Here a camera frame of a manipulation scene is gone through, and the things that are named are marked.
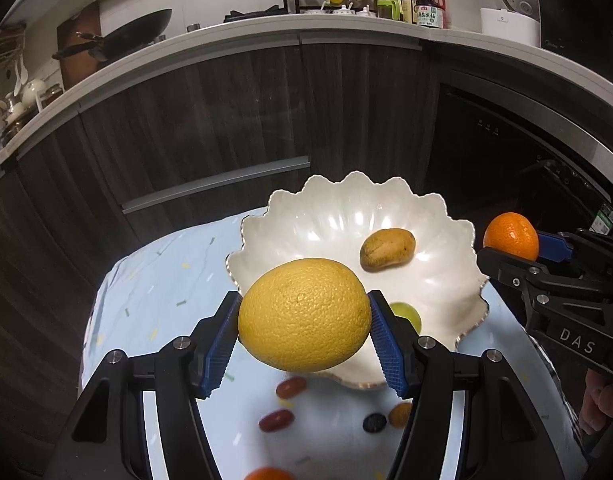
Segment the person right hand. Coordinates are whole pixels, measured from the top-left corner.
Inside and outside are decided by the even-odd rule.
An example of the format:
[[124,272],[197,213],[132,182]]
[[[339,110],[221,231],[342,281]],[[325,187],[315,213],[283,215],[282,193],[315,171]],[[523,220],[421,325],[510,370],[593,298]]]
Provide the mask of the person right hand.
[[585,434],[595,434],[608,419],[613,419],[613,384],[594,370],[587,370],[579,426]]

